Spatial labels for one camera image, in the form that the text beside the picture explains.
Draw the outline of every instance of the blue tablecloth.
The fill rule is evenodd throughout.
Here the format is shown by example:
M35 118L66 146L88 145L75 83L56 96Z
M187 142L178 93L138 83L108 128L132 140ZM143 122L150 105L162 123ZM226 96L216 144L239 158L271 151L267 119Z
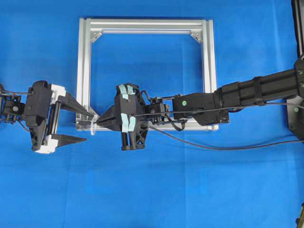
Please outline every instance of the blue tablecloth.
M0 3L0 83L27 91L37 80L76 96L80 17L214 20L218 86L290 69L297 59L290 1L74 0ZM92 107L101 114L115 86L151 96L200 92L199 44L190 36L104 35L92 49ZM77 132L62 111L59 133L84 143L42 155L29 133L0 124L0 227L295 227L304 202L304 146L206 151L149 132L145 150L122 152L117 132ZM174 135L241 146L295 139L285 107L246 109L217 132Z

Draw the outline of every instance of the wire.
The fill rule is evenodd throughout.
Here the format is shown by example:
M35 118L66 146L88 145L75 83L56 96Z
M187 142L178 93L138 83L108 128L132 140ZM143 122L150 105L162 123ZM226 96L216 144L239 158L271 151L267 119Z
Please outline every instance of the wire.
M7 91L7 90L0 90L0 93L7 93L7 94L19 94L19 95L31 95L31 93L25 93L25 92L13 92L13 91Z
M292 104L292 103L265 103L265 105L286 105L286 106L294 106L301 109L304 109L304 106L298 105L298 104ZM160 115L160 114L174 114L174 113L205 113L205 112L213 112L213 111L220 111L220 110L227 110L227 109L243 109L243 108L249 108L249 107L257 107L259 105L253 104L248 106L236 106L236 107L223 107L223 108L214 108L214 109L208 109L208 110L198 110L198 111L169 111L169 112L162 112L162 113L149 113L149 114L137 114L132 115L134 117L137 116L144 116L144 115Z
M166 133L164 131L161 131L155 127L149 127L153 130L156 130L168 137L171 137L179 142L191 145L191 146L196 146L199 148L203 148L203 149L207 149L207 150L214 150L214 151L237 151L237 150L249 150L249 149L257 149L257 148L263 148L263 147L268 147L268 146L274 146L274 145L280 145L280 144L287 144L287 143L303 143L304 140L289 140L289 141L281 141L281 142L275 142L275 143L271 143L271 144L264 144L264 145L256 145L256 146L241 146L241 147L216 147L216 146L205 146L205 145L199 145L196 143L192 143L192 142L188 142L186 140L182 140L180 138L177 138L169 133Z
M30 130L28 128L26 128L21 121L18 120L18 123L23 127L24 130L26 130L27 132L30 132Z
M148 100L148 101L151 103L151 99L150 99L150 97L149 97L149 95L148 95L148 92L147 92L147 91L142 90L142 91L140 92L140 96L141 96L141 98L143 99L143 93L146 95L147 100Z

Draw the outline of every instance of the black robot arm segment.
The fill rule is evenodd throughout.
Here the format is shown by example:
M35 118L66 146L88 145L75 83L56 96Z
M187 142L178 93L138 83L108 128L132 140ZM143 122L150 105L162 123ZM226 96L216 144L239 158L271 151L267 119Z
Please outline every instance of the black robot arm segment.
M173 111L200 111L217 108L263 106L265 102L304 97L304 61L299 59L294 69L255 77L245 82L224 85L212 94L194 93L173 99ZM229 112L239 110L219 110L202 113L175 113L174 118L193 118L201 125L229 122Z

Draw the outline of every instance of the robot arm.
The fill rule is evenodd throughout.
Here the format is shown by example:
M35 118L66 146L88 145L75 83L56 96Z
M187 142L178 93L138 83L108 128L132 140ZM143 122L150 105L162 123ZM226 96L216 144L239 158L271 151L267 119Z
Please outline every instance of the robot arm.
M21 95L27 95L26 103ZM92 116L64 87L37 81L27 93L5 91L0 86L0 122L14 124L25 120L32 140L32 150L52 153L59 146L86 139L57 134L60 109Z

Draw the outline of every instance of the black cable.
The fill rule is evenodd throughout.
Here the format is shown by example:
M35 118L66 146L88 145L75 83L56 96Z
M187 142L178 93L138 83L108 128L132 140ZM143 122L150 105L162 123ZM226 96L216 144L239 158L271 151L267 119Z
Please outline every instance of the black cable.
M207 149L207 150L214 150L214 151L236 151L236 150L249 150L249 149L257 149L257 148L263 148L263 147L268 147L268 146L273 146L273 145L280 145L280 144L286 144L286 143L301 143L301 142L304 142L304 140L289 140L289 141L282 141L282 142L275 142L275 143L271 143L271 144L264 144L264 145L256 145L256 146L241 146L241 147L216 147L216 146L205 146L205 145L199 145L199 144L196 144L196 143L192 143L192 142L188 142L186 140L182 140L182 139L179 139L169 133L166 133L164 131L161 131L155 127L149 127L153 130L156 130L168 137L171 137L179 142L182 142L182 143L185 143L185 144L189 144L191 146L196 146L196 147L199 147L199 148L203 148L203 149Z
M31 93L25 93L25 92L13 92L13 91L7 91L7 90L0 90L0 93L7 93L7 94L19 94L19 95L31 95Z
M289 105L289 106L294 106L298 107L301 109L304 109L304 106L298 105L298 104L292 104L292 103L265 103L265 105ZM137 116L144 116L144 115L160 115L160 114L174 114L174 113L205 113L205 112L213 112L213 111L220 111L220 110L227 110L227 109L244 109L244 108L249 108L249 107L257 107L259 105L253 104L253 105L248 105L248 106L236 106L236 107L224 107L224 108L214 108L214 109L208 109L208 110L198 110L198 111L169 111L169 112L162 112L162 113L149 113L149 114L137 114L137 115L132 115L134 117Z
M30 130L28 128L26 128L21 121L18 121L18 123L23 127L24 130L26 130L27 132L30 132Z
M148 100L148 101L151 103L151 99L150 99L150 97L149 97L149 95L148 95L148 92L147 92L147 91L142 90L142 91L140 92L140 96L141 96L141 98L143 99L143 93L146 95L147 100Z
M188 121L188 120L181 120L181 121L180 121L180 123L181 123L181 128L180 128L180 127L176 126L176 124L172 121L172 119L171 119L170 117L168 117L168 116L165 116L165 117L171 122L172 127L174 127L174 129L175 129L176 131L179 131L179 132L181 132L182 130L185 129L185 127L186 127L186 122Z

